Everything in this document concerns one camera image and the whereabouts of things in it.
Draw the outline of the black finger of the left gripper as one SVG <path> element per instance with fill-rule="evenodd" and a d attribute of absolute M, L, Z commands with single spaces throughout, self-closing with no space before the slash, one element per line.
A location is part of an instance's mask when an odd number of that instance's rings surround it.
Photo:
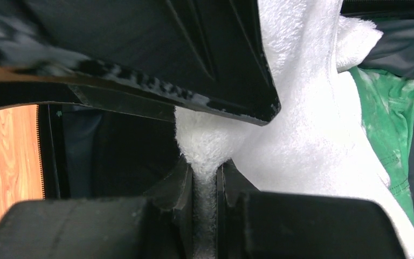
<path fill-rule="evenodd" d="M 267 125 L 281 106 L 257 1 L 0 1 L 0 109 L 56 103 Z"/>

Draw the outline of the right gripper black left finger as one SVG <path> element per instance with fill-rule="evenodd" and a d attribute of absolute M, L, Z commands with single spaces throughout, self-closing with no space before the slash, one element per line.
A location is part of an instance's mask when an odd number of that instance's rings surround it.
<path fill-rule="evenodd" d="M 0 258 L 189 258 L 192 169 L 142 196 L 24 201 L 0 221 Z"/>

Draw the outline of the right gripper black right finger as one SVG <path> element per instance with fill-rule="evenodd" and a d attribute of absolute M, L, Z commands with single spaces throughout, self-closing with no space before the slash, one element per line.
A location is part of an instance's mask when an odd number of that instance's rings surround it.
<path fill-rule="evenodd" d="M 217 170 L 218 258 L 404 258 L 368 200 L 261 192 L 232 161 Z"/>

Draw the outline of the yellow Pikachu hard-shell suitcase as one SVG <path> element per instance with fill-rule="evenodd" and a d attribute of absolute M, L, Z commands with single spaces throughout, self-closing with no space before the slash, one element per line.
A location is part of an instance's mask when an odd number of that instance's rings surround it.
<path fill-rule="evenodd" d="M 173 121 L 73 104 L 37 104 L 48 200 L 142 196 L 180 158 Z"/>

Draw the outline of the white towel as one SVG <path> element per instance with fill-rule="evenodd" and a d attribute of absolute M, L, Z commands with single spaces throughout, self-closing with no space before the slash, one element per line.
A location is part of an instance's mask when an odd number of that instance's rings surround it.
<path fill-rule="evenodd" d="M 259 1 L 264 51 L 281 110 L 266 126 L 175 109 L 176 139 L 194 170 L 194 258 L 216 257 L 216 171 L 232 159 L 260 190 L 355 197 L 391 217 L 406 258 L 414 226 L 361 123 L 349 69 L 382 36 L 340 15 L 341 1 Z"/>

